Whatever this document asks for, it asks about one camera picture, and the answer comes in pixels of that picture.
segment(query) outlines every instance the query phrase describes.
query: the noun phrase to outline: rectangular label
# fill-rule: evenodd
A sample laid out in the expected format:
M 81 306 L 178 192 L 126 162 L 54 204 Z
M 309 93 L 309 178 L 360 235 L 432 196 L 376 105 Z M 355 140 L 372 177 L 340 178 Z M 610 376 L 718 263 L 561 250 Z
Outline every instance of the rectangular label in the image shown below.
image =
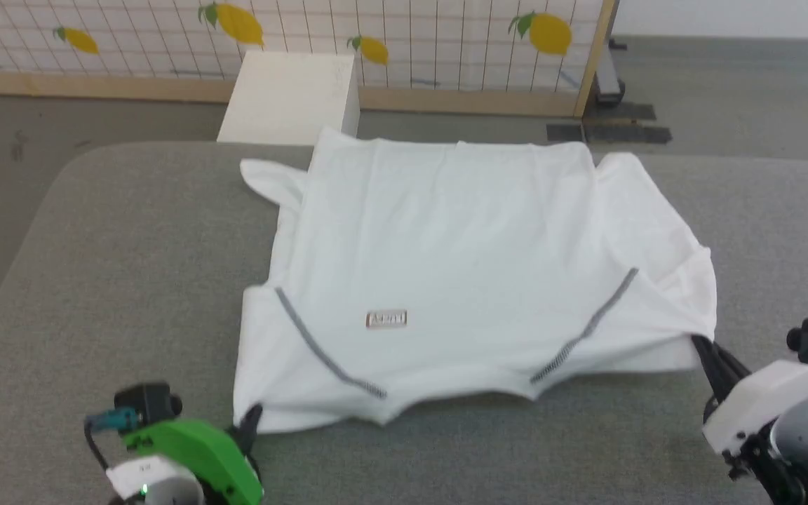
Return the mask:
M 366 314 L 369 329 L 403 328 L 407 326 L 406 310 L 376 310 Z

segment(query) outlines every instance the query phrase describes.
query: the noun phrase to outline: gray seam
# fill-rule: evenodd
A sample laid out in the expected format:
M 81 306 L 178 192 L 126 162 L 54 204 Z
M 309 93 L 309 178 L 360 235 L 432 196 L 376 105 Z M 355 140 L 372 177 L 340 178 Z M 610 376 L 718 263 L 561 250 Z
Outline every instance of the gray seam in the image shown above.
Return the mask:
M 384 400 L 385 397 L 389 395 L 384 389 L 376 386 L 376 384 L 371 384 L 368 381 L 349 376 L 345 370 L 337 365 L 336 362 L 334 362 L 332 358 L 328 357 L 323 349 L 320 348 L 320 344 L 315 341 L 314 336 L 308 331 L 307 326 L 304 325 L 304 321 L 301 319 L 301 316 L 298 316 L 298 313 L 295 312 L 295 308 L 292 307 L 292 302 L 290 302 L 285 293 L 283 293 L 282 288 L 276 288 L 276 296 L 279 297 L 279 303 L 283 305 L 285 313 L 288 314 L 289 319 L 292 320 L 292 324 L 295 324 L 295 328 L 298 329 L 298 333 L 301 333 L 301 338 L 304 339 L 304 343 L 307 344 L 307 347 L 311 349 L 311 352 L 314 353 L 317 359 L 320 359 L 320 361 L 326 365 L 326 368 L 328 368 L 336 377 L 339 377 L 340 381 L 343 381 L 345 384 L 350 384 L 350 386 L 359 387 L 381 400 Z
M 638 275 L 638 269 L 631 269 L 628 271 L 628 274 L 626 274 L 625 278 L 622 279 L 622 284 L 619 284 L 619 287 L 616 288 L 616 292 L 610 295 L 610 299 L 607 300 L 602 307 L 597 309 L 597 312 L 595 312 L 593 316 L 591 316 L 591 319 L 588 320 L 588 323 L 586 326 L 584 326 L 584 330 L 581 331 L 580 335 L 565 343 L 563 348 L 561 348 L 557 353 L 557 356 L 551 359 L 551 362 L 549 362 L 544 368 L 539 370 L 538 373 L 532 376 L 532 384 L 535 384 L 539 380 L 548 377 L 551 372 L 557 370 L 557 368 L 560 368 L 567 358 L 570 357 L 570 354 L 572 353 L 573 349 L 575 349 L 575 346 L 578 345 L 578 342 L 581 342 L 593 335 L 594 330 L 597 329 L 597 325 L 600 323 L 600 320 L 603 319 L 603 316 L 606 316 L 606 314 L 610 312 L 610 309 L 616 306 L 616 303 L 619 303 L 622 295 L 624 295 L 628 290 L 628 286 L 631 285 L 632 281 L 634 281 L 635 275 Z

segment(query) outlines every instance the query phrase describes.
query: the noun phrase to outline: lemon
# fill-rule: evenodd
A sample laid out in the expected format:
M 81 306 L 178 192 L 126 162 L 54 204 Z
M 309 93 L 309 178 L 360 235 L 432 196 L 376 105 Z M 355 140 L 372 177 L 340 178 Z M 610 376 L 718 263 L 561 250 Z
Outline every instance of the lemon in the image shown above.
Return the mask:
M 214 28 L 217 22 L 231 38 L 243 44 L 264 45 L 264 30 L 257 22 L 257 18 L 247 10 L 240 9 L 231 4 L 212 3 L 210 6 L 202 6 L 198 9 L 198 21 L 205 14 L 205 19 Z
M 565 55 L 570 48 L 572 42 L 570 24 L 557 16 L 548 13 L 536 14 L 535 11 L 525 16 L 516 16 L 510 21 L 507 33 L 510 33 L 514 25 L 520 39 L 529 32 L 529 41 L 539 52 Z
M 70 45 L 77 48 L 78 51 L 84 53 L 99 54 L 99 45 L 96 44 L 94 39 L 86 32 L 80 32 L 79 29 L 65 28 L 59 26 L 53 31 L 55 37 L 62 39 L 62 41 L 70 42 Z
M 358 35 L 350 38 L 347 43 L 349 43 L 354 51 L 360 49 L 360 53 L 366 60 L 378 63 L 379 65 L 387 65 L 389 63 L 389 49 L 385 48 L 385 44 L 379 41 L 379 39 Z

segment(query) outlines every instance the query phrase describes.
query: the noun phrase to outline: gray fabric tabletop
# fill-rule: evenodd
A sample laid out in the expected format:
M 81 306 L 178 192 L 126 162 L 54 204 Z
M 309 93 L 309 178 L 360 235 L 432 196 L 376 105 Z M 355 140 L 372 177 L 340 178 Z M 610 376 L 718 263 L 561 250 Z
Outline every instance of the gray fabric tabletop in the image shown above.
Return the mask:
M 65 167 L 0 289 L 0 504 L 106 503 L 81 421 L 165 379 L 184 416 L 228 425 L 241 292 L 265 281 L 276 208 L 238 161 L 301 148 L 127 144 Z M 646 156 L 713 249 L 718 339 L 750 368 L 789 357 L 808 316 L 808 162 Z M 267 504 L 767 503 L 700 434 L 699 371 L 600 376 L 536 403 L 426 403 L 386 428 L 267 436 Z M 114 436 L 99 438 L 122 458 Z

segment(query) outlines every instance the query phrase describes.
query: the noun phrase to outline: grid panel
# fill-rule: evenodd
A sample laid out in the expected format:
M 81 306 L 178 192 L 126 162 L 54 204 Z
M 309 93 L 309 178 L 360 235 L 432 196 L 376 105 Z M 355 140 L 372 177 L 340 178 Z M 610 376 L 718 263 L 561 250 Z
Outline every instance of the grid panel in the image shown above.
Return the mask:
M 356 53 L 367 86 L 576 93 L 602 3 L 0 0 L 0 70 L 233 79 L 257 49 Z

